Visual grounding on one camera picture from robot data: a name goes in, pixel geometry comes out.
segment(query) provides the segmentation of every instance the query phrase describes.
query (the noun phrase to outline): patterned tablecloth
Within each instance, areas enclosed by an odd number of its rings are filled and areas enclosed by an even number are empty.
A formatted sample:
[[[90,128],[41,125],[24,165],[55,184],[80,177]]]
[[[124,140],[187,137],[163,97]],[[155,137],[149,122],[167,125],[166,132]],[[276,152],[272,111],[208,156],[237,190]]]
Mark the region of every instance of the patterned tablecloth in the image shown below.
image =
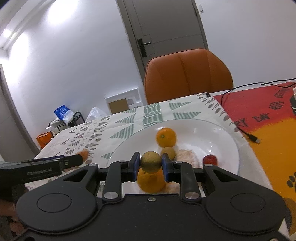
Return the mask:
[[[85,164],[97,163],[100,168],[106,167],[115,149],[131,135],[153,124],[175,119],[207,120],[224,128],[238,146],[238,175],[272,189],[266,172],[248,141],[243,138],[220,103],[212,96],[207,97],[205,93],[138,107],[63,130],[47,144],[37,158],[72,155],[87,148],[89,157]],[[55,178],[28,183],[26,186],[29,189],[36,188],[53,179]],[[288,235],[285,225],[280,230]]]

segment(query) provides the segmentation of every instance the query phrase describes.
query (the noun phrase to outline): gray door frame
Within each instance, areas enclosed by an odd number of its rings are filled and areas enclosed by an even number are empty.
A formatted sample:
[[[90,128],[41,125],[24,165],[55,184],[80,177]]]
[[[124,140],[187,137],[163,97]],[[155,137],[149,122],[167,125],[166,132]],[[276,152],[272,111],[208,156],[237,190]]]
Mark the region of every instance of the gray door frame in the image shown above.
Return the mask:
[[[34,155],[37,155],[39,153],[39,149],[36,146],[35,142],[33,141],[33,139],[31,138],[31,136],[29,135],[24,123],[22,122],[17,109],[13,103],[5,76],[4,76],[4,71],[3,71],[3,66],[2,64],[0,64],[0,91],[3,91],[3,95],[5,98],[5,101],[7,103],[7,106],[11,112],[11,115],[15,121],[15,124],[17,125],[17,128],[19,129],[21,135],[23,136],[24,140],[26,141],[26,143],[28,144],[29,148],[31,149],[31,151],[34,153]]]
[[[139,72],[140,72],[140,76],[141,76],[142,81],[144,83],[144,79],[145,79],[144,63],[142,61],[141,52],[140,52],[140,49],[138,47],[138,43],[137,43],[135,34],[133,32],[133,28],[132,28],[131,21],[129,19],[129,16],[128,16],[128,13],[127,13],[127,10],[126,10],[126,6],[124,4],[124,0],[116,0],[116,2],[117,2],[117,5],[118,5],[118,8],[119,8],[119,12],[121,14],[125,29],[126,29],[126,33],[127,33],[129,42],[131,44],[131,48],[132,48],[132,51],[133,51],[133,54],[134,54],[134,57],[135,57]],[[198,20],[198,23],[199,23],[198,28],[200,28],[201,33],[202,33],[202,39],[203,39],[203,42],[205,44],[205,49],[208,50],[205,31],[204,31],[204,28],[203,28],[203,25],[202,25],[202,20],[200,18],[196,3],[195,3],[194,0],[191,0],[191,3],[192,3],[192,6],[193,6],[193,11],[195,11],[196,16],[197,16],[197,20]]]

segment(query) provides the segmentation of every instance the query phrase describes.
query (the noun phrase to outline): round fruit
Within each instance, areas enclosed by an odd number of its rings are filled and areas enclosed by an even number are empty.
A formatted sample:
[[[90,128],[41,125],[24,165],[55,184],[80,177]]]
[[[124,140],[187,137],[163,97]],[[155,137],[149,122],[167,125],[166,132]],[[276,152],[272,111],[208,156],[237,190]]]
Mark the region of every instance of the round fruit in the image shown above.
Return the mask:
[[[139,169],[137,183],[139,187],[147,193],[160,192],[165,187],[165,180],[163,178],[163,171],[149,174],[144,172],[142,168]]]
[[[217,166],[217,157],[215,157],[214,155],[207,155],[203,158],[202,160],[203,164],[213,164],[215,166]]]
[[[161,157],[154,151],[145,152],[140,160],[141,168],[147,173],[156,173],[161,168]]]
[[[173,147],[177,142],[176,133],[171,128],[164,127],[156,133],[156,142],[163,148]]]
[[[88,149],[82,149],[81,151],[77,152],[76,154],[79,154],[82,156],[83,161],[86,161],[87,157],[89,156]]]
[[[173,160],[176,156],[176,152],[172,147],[165,147],[161,150],[160,156],[163,155],[163,153],[167,153],[168,157]]]

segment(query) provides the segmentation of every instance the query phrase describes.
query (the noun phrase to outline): human hand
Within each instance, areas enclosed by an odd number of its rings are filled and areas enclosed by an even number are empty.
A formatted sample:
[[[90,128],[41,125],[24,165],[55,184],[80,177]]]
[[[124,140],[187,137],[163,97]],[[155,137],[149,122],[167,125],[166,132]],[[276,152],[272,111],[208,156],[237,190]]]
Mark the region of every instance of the human hand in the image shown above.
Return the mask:
[[[20,234],[22,231],[24,231],[24,227],[20,223],[15,212],[15,203],[8,202],[5,200],[0,200],[0,216],[11,217],[13,222],[9,224],[10,229],[17,235]]]

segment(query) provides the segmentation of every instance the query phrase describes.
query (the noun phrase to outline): white plastic bag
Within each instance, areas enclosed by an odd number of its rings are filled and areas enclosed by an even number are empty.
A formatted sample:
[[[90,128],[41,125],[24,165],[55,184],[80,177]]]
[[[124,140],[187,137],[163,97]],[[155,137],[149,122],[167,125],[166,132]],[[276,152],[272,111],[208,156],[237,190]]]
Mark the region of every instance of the white plastic bag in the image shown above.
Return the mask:
[[[89,115],[87,116],[85,122],[93,121],[95,119],[100,119],[102,117],[107,116],[107,114],[99,109],[98,107],[94,107],[91,109]]]

